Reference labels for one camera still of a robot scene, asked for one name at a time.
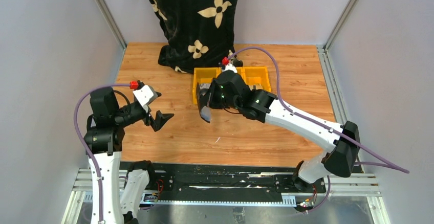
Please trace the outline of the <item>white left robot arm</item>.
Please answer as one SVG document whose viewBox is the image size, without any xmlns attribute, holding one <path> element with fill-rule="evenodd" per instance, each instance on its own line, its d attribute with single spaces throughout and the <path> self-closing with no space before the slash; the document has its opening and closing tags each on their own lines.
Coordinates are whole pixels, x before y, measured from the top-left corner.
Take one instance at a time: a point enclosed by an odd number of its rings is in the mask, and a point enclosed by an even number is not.
<svg viewBox="0 0 434 224">
<path fill-rule="evenodd" d="M 161 94 L 140 81 L 127 84 L 134 100 L 120 107 L 113 85 L 89 92 L 92 114 L 81 136 L 89 158 L 92 176 L 93 206 L 91 223 L 138 223 L 137 215 L 143 192 L 152 189 L 157 176 L 151 161 L 139 161 L 127 171 L 124 187 L 120 186 L 120 163 L 124 129 L 138 121 L 158 131 L 173 114 L 156 112 L 149 105 Z"/>
</svg>

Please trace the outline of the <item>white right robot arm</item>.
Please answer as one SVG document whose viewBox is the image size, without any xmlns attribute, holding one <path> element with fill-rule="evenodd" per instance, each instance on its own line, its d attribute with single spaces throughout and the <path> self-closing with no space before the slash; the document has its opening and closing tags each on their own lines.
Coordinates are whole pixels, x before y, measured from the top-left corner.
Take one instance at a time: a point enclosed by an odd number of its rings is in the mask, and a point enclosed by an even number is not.
<svg viewBox="0 0 434 224">
<path fill-rule="evenodd" d="M 313 159 L 298 163 L 293 175 L 295 190 L 305 192 L 318 179 L 330 174 L 350 177 L 360 147 L 358 126 L 327 121 L 290 106 L 278 95 L 251 89 L 241 75 L 227 70 L 206 83 L 195 84 L 200 117 L 211 121 L 211 109 L 233 108 L 243 117 L 294 132 L 323 149 Z"/>
</svg>

